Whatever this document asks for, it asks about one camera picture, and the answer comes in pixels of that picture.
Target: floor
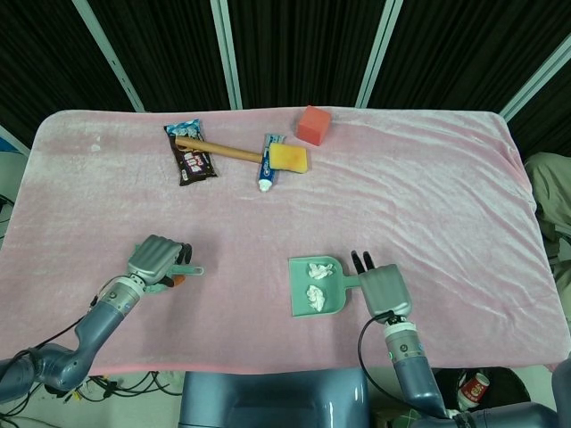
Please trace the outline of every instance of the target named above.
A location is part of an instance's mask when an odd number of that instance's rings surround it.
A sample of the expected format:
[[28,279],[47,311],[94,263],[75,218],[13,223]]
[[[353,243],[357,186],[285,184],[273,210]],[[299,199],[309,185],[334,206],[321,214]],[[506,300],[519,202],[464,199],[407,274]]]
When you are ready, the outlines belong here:
[[[0,221],[8,219],[10,212],[0,212]],[[7,228],[8,222],[0,223],[0,236]],[[571,248],[567,248],[571,258]],[[547,407],[555,408],[555,401],[550,387],[551,374],[544,366],[531,366],[515,370],[524,381],[533,401]],[[380,380],[389,392],[399,395],[400,389],[391,368],[372,369],[373,376]],[[120,376],[124,387],[137,383],[145,374],[134,373]],[[160,374],[162,383],[169,384],[170,391],[182,391],[184,374],[181,372],[166,372]],[[85,389],[89,398],[101,397],[102,391],[96,386]],[[372,391],[371,401],[374,408],[382,409],[390,406],[390,402],[378,392]],[[15,403],[0,406],[0,412],[7,412]],[[38,428],[51,426],[56,428],[114,428],[136,426],[137,428],[176,427],[180,397],[171,397],[163,392],[151,392],[136,398],[111,397],[103,402],[92,403],[85,399],[57,399],[45,392],[37,390],[29,401],[26,409],[13,419],[20,428]]]

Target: wooden handle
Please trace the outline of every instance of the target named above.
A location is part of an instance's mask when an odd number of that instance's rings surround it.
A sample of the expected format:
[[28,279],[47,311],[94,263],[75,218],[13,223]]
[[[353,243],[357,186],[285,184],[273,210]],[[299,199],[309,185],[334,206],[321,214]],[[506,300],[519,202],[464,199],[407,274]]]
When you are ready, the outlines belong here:
[[247,152],[246,150],[235,149],[234,147],[227,147],[215,143],[206,143],[205,141],[195,140],[187,136],[176,136],[175,144],[180,147],[186,147],[187,149],[215,153],[229,158],[241,159],[242,161],[261,163],[262,160],[261,153]]

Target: green dustpan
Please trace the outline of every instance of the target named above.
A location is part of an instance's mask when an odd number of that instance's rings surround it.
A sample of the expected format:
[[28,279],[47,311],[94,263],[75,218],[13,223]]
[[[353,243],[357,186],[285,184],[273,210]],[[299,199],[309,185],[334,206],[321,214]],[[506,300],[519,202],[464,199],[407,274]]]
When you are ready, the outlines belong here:
[[[321,279],[311,278],[310,263],[332,265],[333,273]],[[292,315],[312,317],[334,314],[343,309],[347,289],[360,287],[360,280],[357,276],[344,276],[339,260],[328,256],[316,256],[289,259],[289,284],[292,294]],[[323,292],[325,302],[321,311],[310,305],[307,292],[312,285]]]

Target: toothpaste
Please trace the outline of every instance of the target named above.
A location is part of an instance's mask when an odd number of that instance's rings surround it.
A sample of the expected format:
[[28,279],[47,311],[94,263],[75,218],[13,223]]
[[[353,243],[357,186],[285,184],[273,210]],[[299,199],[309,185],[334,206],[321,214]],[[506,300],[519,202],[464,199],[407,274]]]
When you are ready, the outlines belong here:
[[264,144],[264,156],[261,160],[260,178],[258,185],[262,192],[267,192],[274,184],[274,176],[276,170],[269,167],[269,145],[273,143],[283,143],[286,136],[279,136],[277,134],[266,134],[266,143]]

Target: pink tablecloth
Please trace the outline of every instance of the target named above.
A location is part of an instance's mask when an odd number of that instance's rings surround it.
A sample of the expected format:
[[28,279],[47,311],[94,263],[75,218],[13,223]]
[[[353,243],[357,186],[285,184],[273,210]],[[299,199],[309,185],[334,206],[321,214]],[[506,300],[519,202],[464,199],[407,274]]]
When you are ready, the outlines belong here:
[[[10,357],[85,313],[149,234],[194,246],[206,276],[145,297],[93,373],[267,373],[357,365],[360,290],[327,317],[291,317],[290,257],[397,263],[434,366],[557,363],[571,342],[505,122],[487,112],[329,109],[308,174],[213,156],[220,177],[178,186],[163,125],[200,118],[212,142],[260,151],[302,109],[64,111],[40,127],[0,252],[0,342]],[[346,273],[354,273],[349,267]],[[73,334],[60,342],[74,346]],[[389,364],[382,328],[365,359]]]

